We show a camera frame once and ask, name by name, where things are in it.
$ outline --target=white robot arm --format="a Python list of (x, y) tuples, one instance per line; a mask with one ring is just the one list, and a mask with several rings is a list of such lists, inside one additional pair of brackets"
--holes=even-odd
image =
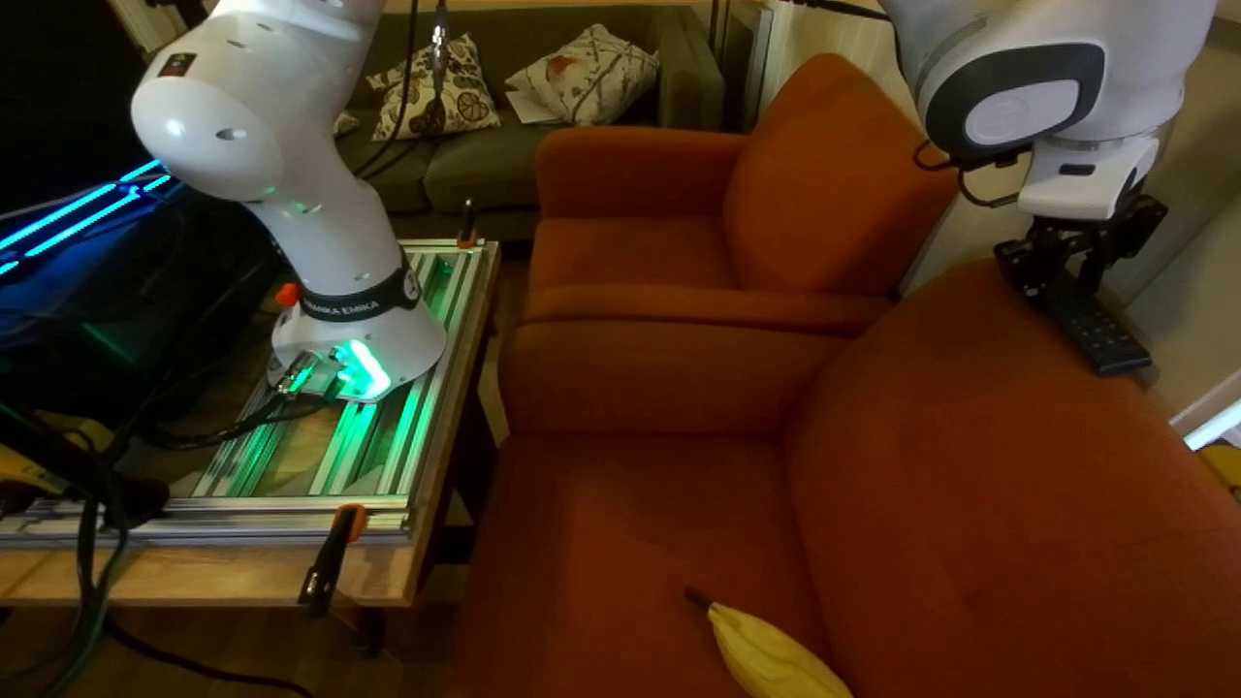
[(1020, 207), (1112, 222), (1157, 164), (1215, 0), (884, 0), (928, 134), (959, 164), (1032, 147)]
[(959, 164), (1032, 151), (1007, 279), (1094, 364), (1144, 372), (1147, 349), (1094, 298), (1112, 261), (1165, 222), (1140, 192), (1215, 0), (880, 0), (928, 134)]
[(345, 399), (388, 397), (446, 344), (380, 192), (334, 147), (380, 14), (385, 0), (221, 0), (132, 97), (145, 147), (173, 177), (268, 223), (302, 284), (271, 349), (323, 364)]

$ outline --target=couch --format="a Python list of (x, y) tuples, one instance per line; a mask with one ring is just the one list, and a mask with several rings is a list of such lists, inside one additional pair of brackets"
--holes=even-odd
[(556, 133), (522, 318), (854, 333), (896, 301), (959, 192), (920, 147), (922, 133), (836, 54), (805, 57), (743, 134)]
[[(416, 45), (428, 45), (434, 11), (420, 14)], [(495, 7), (495, 11), (449, 11), (449, 36), (469, 36), (480, 54), (489, 93), (502, 112), (502, 129), (443, 134), (428, 142), (390, 142), (375, 165), (380, 190), (399, 238), (449, 238), (461, 223), (461, 203), (473, 197), (476, 223), (494, 239), (533, 239), (536, 234), (536, 151), (551, 124), (521, 124), (504, 101), (504, 77), (529, 60), (558, 51), (589, 23), (605, 23), (611, 36), (659, 51), (657, 89), (631, 106), (619, 124), (659, 129), (721, 129), (724, 77), (706, 45), (706, 27), (693, 7), (681, 4), (595, 4), (595, 7)], [(363, 77), (390, 71), (407, 51), (407, 14), (385, 14), (363, 60)], [(350, 101), (350, 129), (336, 147), (345, 164), (367, 164), (375, 156), (374, 124), (385, 93), (355, 84)]]
[(685, 585), (861, 698), (1241, 695), (1241, 512), (967, 265), (861, 338), (522, 322), (454, 689), (724, 698)]

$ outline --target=armchair armrest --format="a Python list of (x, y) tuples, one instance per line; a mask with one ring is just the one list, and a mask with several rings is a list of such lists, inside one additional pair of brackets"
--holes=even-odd
[(670, 129), (551, 133), (536, 157), (544, 217), (721, 212), (743, 134)]
[(522, 322), (502, 354), (513, 434), (778, 434), (842, 338), (689, 322)]

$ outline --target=small table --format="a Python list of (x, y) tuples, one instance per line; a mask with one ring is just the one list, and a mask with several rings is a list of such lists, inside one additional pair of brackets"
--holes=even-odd
[[(116, 605), (291, 609), (340, 504), (363, 504), (367, 532), (345, 552), (336, 598), (362, 609), (416, 602), (461, 456), (459, 429), (480, 421), (476, 368), (502, 247), (494, 239), (402, 239), (402, 247), (424, 301), (449, 328), (437, 368), (380, 403), (331, 408), (199, 453), (199, 470), (173, 479), (168, 515), (132, 526), (109, 592)], [(0, 605), (79, 602), (75, 532), (70, 504), (0, 518)]]

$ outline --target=orange sofa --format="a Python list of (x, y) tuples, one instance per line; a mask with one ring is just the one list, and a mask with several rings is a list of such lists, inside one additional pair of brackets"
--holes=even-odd
[(1241, 695), (1241, 512), (994, 265), (861, 338), (522, 322), (454, 689), (742, 695), (697, 585), (861, 698)]
[(836, 54), (803, 60), (750, 134), (556, 133), (522, 318), (856, 333), (959, 192), (920, 151), (920, 129)]

